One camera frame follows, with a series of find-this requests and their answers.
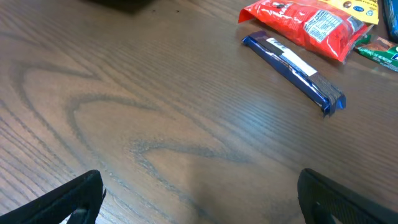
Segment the blue Oreo cookie pack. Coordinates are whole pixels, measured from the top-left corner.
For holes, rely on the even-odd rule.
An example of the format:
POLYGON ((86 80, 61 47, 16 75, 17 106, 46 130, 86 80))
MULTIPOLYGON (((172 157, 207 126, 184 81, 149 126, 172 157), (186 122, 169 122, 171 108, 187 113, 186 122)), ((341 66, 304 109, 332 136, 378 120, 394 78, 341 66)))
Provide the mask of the blue Oreo cookie pack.
POLYGON ((389 37, 397 42, 397 0, 383 0, 383 16, 389 37))

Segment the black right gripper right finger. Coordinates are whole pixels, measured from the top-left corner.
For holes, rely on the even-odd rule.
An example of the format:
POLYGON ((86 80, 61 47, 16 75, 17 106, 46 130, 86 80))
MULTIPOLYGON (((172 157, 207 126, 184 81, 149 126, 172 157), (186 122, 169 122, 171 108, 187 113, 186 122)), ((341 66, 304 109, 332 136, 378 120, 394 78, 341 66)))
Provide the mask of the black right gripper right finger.
POLYGON ((298 202, 306 224, 395 224, 397 212, 306 168, 297 182, 298 202))

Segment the black gift box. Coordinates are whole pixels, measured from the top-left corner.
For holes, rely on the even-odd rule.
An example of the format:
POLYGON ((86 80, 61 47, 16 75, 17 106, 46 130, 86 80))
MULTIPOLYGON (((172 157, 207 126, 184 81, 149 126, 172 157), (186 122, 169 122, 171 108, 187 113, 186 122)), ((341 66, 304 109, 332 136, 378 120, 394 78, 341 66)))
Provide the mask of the black gift box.
POLYGON ((153 0, 86 0, 86 2, 132 14, 145 8, 153 0))

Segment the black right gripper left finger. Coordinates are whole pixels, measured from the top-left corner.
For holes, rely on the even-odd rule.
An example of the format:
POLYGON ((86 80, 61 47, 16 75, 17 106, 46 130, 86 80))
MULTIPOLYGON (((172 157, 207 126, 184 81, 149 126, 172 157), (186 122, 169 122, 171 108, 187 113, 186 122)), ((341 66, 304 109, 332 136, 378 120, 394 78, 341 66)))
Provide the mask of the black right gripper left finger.
POLYGON ((98 170, 88 172, 1 216, 1 223, 94 224, 106 191, 98 170))

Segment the red snack bag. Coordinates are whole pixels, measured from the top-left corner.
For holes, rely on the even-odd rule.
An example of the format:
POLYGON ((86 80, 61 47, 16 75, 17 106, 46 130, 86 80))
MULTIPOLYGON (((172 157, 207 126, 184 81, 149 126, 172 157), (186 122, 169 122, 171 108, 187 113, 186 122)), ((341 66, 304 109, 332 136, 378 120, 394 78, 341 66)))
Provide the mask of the red snack bag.
POLYGON ((364 22, 317 0, 260 0, 239 13, 239 23, 251 19, 258 19, 309 51, 340 62, 368 32, 364 22))

